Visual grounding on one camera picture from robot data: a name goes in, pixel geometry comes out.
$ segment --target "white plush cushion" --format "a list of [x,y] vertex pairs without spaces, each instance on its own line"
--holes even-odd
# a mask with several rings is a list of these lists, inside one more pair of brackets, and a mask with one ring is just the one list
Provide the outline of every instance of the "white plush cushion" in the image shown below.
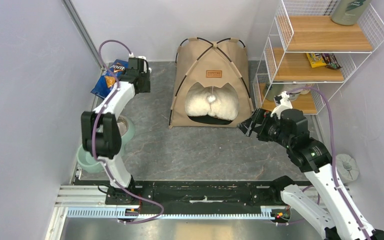
[[195,83],[186,94],[184,108],[190,117],[209,115],[233,121],[238,116],[239,100],[230,84],[212,90],[212,87]]

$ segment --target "white wall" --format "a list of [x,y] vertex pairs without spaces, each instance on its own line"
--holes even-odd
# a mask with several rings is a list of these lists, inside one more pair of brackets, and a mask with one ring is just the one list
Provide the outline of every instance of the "white wall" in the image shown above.
[[[384,1],[373,1],[384,20]],[[331,100],[338,153],[357,160],[360,177],[350,185],[365,217],[384,230],[384,44]],[[327,111],[320,115],[329,140]]]
[[0,240],[44,239],[98,75],[61,1],[0,0]]
[[[72,0],[96,48],[107,39],[124,42],[150,61],[174,61],[189,37],[210,41],[235,37],[259,60],[278,0]],[[106,62],[125,56],[116,43],[102,52]]]

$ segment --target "pet tent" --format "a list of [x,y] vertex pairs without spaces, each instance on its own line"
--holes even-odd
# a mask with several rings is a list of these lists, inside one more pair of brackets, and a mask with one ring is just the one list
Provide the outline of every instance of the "pet tent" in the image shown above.
[[234,128],[251,116],[254,109],[248,56],[242,41],[237,38],[217,42],[200,37],[185,39],[177,49],[176,64],[170,128]]

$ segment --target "brown leather label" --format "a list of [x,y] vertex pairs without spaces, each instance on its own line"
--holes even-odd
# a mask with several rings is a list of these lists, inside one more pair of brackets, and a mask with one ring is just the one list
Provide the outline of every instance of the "brown leather label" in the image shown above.
[[222,77],[222,70],[207,70],[206,71],[206,77],[207,78],[221,78]]

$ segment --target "shelf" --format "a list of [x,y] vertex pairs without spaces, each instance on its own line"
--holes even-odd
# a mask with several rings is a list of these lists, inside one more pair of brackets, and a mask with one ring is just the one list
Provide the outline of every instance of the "shelf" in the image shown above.
[[289,20],[287,18],[287,15],[278,15],[276,21],[287,52],[373,51],[372,45],[358,24],[343,26],[334,23],[329,16],[319,15],[292,15],[289,16]]
[[[279,66],[284,50],[281,47],[273,48],[276,66]],[[305,53],[286,53],[278,67],[275,82],[337,82],[344,81],[340,70],[327,67],[312,68]]]
[[[259,83],[259,90],[261,99],[264,99],[264,87],[265,83]],[[292,106],[294,109],[301,110],[304,114],[317,114],[317,108],[311,93],[307,93],[305,95],[300,95],[295,101],[292,102]],[[276,104],[274,101],[264,100],[262,107],[265,110],[273,111],[275,109]]]

